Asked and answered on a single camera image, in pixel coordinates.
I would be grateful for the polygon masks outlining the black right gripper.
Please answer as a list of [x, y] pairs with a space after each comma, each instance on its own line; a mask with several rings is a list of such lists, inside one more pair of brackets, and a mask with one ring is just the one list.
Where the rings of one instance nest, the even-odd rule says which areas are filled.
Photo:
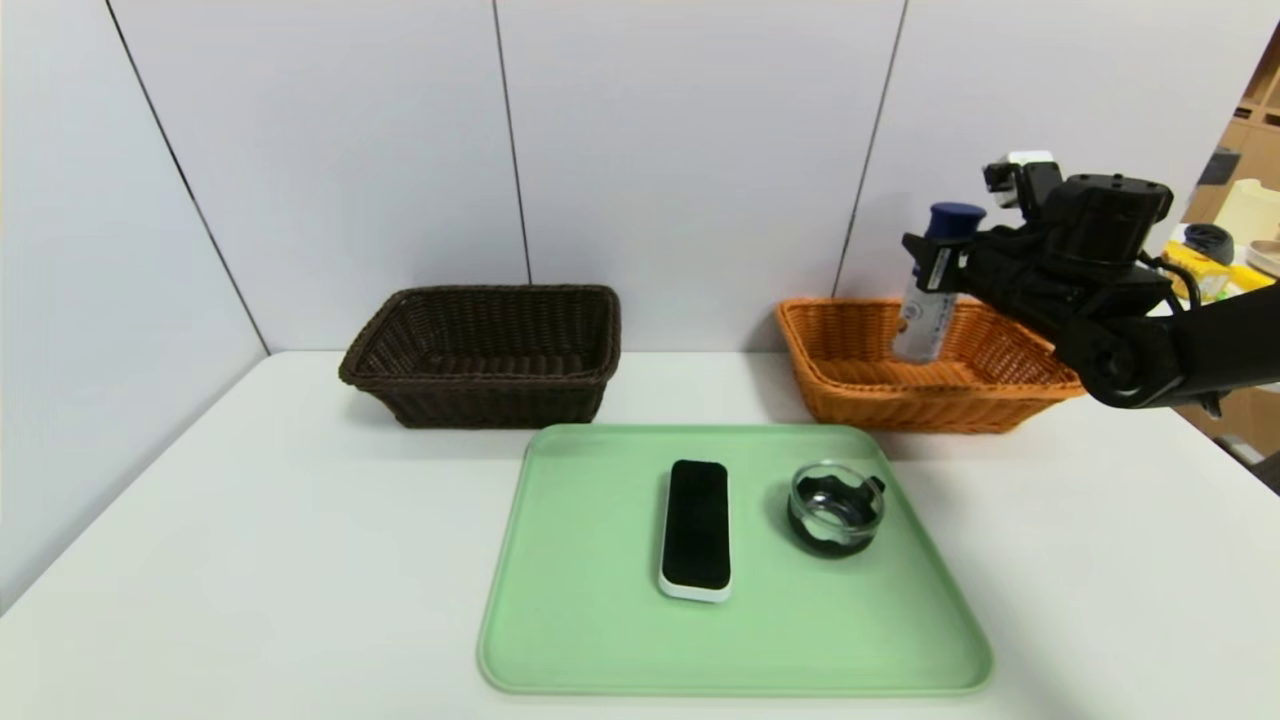
[[966, 293], [1034, 332], [1051, 332], [1047, 305], [1030, 297], [1039, 282], [1041, 240], [1024, 234], [929, 238], [902, 234], [911, 275], [927, 293]]

